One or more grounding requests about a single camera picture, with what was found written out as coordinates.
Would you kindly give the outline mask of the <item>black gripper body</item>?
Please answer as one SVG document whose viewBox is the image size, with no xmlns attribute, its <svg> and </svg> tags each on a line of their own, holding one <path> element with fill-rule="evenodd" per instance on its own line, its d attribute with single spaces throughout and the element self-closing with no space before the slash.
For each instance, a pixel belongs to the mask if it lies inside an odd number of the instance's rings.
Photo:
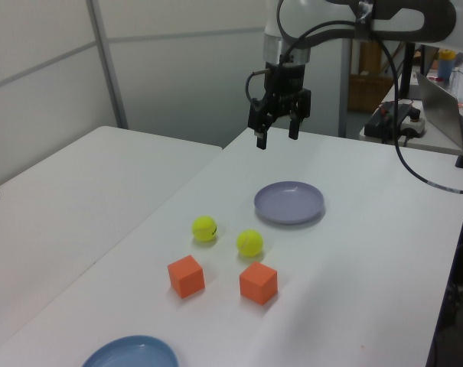
<svg viewBox="0 0 463 367">
<path fill-rule="evenodd" d="M 301 105 L 306 91 L 303 88 L 305 65 L 287 67 L 266 63 L 265 106 L 269 112 L 289 112 Z"/>
</svg>

